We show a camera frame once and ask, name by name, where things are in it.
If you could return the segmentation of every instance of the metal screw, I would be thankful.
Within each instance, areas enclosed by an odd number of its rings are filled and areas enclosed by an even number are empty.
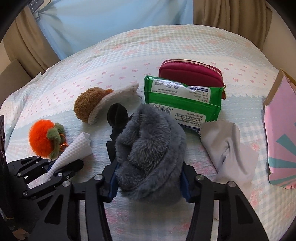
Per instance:
[[[202,180],[205,179],[205,176],[199,174],[199,175],[197,175],[195,178],[196,178],[197,180],[199,180],[199,181],[202,181]]]
[[[102,176],[101,174],[98,174],[98,175],[95,175],[95,176],[94,176],[94,179],[95,179],[96,181],[100,181],[100,180],[103,179],[103,176]]]
[[[233,182],[233,181],[230,181],[230,182],[228,183],[228,186],[230,186],[231,188],[234,188],[234,187],[236,186],[236,183]]]
[[[66,187],[68,187],[70,185],[70,182],[69,181],[64,181],[62,185],[63,185],[63,187],[66,188]]]

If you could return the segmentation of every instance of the barcode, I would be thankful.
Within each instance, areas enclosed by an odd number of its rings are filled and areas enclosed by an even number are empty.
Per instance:
[[[163,107],[156,107],[156,108],[159,111],[163,111],[163,112],[166,112],[166,113],[170,114],[170,109],[166,109],[166,108],[163,108]]]

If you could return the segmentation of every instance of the zipper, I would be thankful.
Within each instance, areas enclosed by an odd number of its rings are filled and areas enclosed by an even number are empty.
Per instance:
[[[186,60],[186,59],[171,59],[171,60],[164,61],[163,64],[170,63],[170,62],[184,62],[184,63],[198,64],[200,66],[204,66],[208,69],[215,71],[218,75],[220,75],[221,79],[223,79],[222,75],[216,69],[208,66],[207,64],[203,64],[203,63],[193,61],[193,60]]]

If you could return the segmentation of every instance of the red cosmetic pouch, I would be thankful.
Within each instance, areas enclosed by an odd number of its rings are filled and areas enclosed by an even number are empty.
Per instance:
[[[218,68],[187,59],[164,61],[159,68],[158,76],[191,86],[226,87]],[[225,92],[222,93],[222,99],[226,99]]]

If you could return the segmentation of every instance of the white textured cone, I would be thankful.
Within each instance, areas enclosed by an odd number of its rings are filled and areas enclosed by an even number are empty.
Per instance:
[[[45,181],[49,181],[53,173],[68,165],[69,163],[82,159],[90,154],[92,154],[92,149],[90,147],[91,141],[89,140],[89,134],[82,132],[75,140],[66,148],[66,150],[59,156],[59,158],[52,165],[51,169],[45,176]]]

